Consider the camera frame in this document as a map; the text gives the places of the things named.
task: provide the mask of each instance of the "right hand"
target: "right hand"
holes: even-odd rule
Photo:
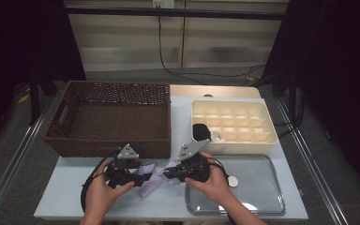
[[[215,161],[211,159],[212,156],[210,154],[201,154],[205,158],[208,158],[207,160],[209,163],[215,163]],[[227,184],[225,175],[221,169],[216,166],[210,166],[210,177],[204,183],[193,180],[189,177],[187,177],[185,181],[193,188],[202,192],[209,200],[217,204],[223,204],[225,201],[233,198],[233,193]]]

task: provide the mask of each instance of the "basket handle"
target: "basket handle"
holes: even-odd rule
[[[67,104],[64,105],[64,107],[62,107],[59,111],[58,114],[58,123],[60,125],[63,125],[63,122],[66,121],[67,115],[68,115],[68,111],[69,111],[69,107]]]

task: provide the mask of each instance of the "finger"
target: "finger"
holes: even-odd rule
[[[133,187],[134,187],[134,182],[128,182],[126,184],[124,184],[123,186],[119,187],[116,189],[116,193],[118,193],[119,195],[123,195],[125,193],[127,193],[128,191],[130,191]]]
[[[202,187],[203,183],[201,183],[199,181],[196,181],[196,180],[191,179],[189,177],[186,177],[186,179],[184,181],[186,181],[186,183],[189,184],[190,186],[192,186],[193,188],[196,188],[198,190],[203,189],[203,187]]]
[[[104,161],[101,163],[101,165],[96,170],[96,174],[104,173],[104,168],[106,168],[108,165],[110,165],[110,161]]]
[[[201,155],[203,155],[205,158],[207,158],[207,161],[209,163],[215,163],[215,161],[212,159],[212,155],[209,153],[201,152]]]

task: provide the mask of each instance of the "electrical outlet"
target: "electrical outlet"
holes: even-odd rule
[[[163,0],[164,8],[174,8],[174,0]]]
[[[163,0],[153,0],[153,8],[163,8]]]

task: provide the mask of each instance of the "white egg tray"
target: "white egg tray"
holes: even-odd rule
[[[191,127],[194,124],[208,127],[212,141],[203,151],[214,155],[267,155],[278,142],[270,114],[261,102],[194,100]]]

